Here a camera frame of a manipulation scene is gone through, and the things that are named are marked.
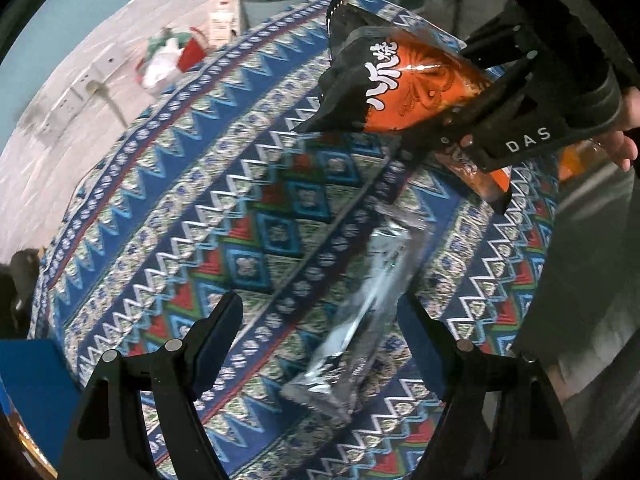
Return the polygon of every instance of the orange and black snack bag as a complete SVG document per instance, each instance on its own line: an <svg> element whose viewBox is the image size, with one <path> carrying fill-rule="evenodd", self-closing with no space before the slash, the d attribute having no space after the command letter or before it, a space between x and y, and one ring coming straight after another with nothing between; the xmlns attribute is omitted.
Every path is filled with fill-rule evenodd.
<svg viewBox="0 0 640 480"><path fill-rule="evenodd" d="M298 133L428 136L435 116L465 105L491 84L465 59L340 0L331 4L327 26L331 64L318 81L320 108L295 128ZM442 145L439 138L433 144ZM472 171L457 146L438 158L504 213L511 195L506 172Z"/></svg>

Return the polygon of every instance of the white chinese characters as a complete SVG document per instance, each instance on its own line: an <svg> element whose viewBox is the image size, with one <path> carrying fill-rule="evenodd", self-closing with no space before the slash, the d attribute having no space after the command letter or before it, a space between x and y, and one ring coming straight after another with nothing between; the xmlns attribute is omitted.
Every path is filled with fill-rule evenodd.
<svg viewBox="0 0 640 480"><path fill-rule="evenodd" d="M375 88L367 90L367 104L373 106L377 111L384 110L385 104L376 96L382 95L389 90L398 88L396 79L400 77L400 71L394 67L400 64L398 57L398 44L395 41L387 43L377 43L369 47L373 55L379 61L376 65L366 62L364 67L369 71L369 80L378 83Z"/></svg>

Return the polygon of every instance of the bare foot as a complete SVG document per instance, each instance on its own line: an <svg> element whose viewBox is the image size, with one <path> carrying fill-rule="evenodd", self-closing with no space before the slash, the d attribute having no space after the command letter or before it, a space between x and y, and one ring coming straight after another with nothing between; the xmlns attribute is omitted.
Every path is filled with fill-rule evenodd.
<svg viewBox="0 0 640 480"><path fill-rule="evenodd" d="M553 386L554 391L556 392L556 396L558 396L560 404L564 404L569 397L573 396L574 392L572 392L569 386L564 382L560 367L558 365L551 365L546 371L546 374L549 377L551 386Z"/></svg>

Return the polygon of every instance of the plastic bucket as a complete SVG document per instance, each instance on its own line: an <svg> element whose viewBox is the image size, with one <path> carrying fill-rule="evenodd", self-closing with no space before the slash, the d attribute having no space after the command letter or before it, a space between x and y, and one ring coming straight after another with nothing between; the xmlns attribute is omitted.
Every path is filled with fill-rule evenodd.
<svg viewBox="0 0 640 480"><path fill-rule="evenodd" d="M287 10L287 7L305 0L240 0L242 31L260 25L272 16Z"/></svg>

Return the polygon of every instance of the geometric pattern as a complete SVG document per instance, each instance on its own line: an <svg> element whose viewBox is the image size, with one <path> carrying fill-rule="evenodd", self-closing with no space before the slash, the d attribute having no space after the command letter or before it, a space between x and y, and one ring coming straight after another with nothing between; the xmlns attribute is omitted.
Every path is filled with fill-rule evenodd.
<svg viewBox="0 0 640 480"><path fill-rule="evenodd" d="M416 281L430 316L497 354L527 312L552 229L554 160L514 167L498 216L435 160L388 160L388 138L293 132L319 107L330 1L255 28L145 110L79 184L36 286L30 336L54 339L81 384L105 350L153 351L225 291L242 296L242 329L194 404L235 478L399 478L433 434L442 406L397 326L348 424L279 394L345 300L377 200L433 225ZM349 1L464 47L401 7ZM173 479L151 394L143 412L158 470Z"/></svg>

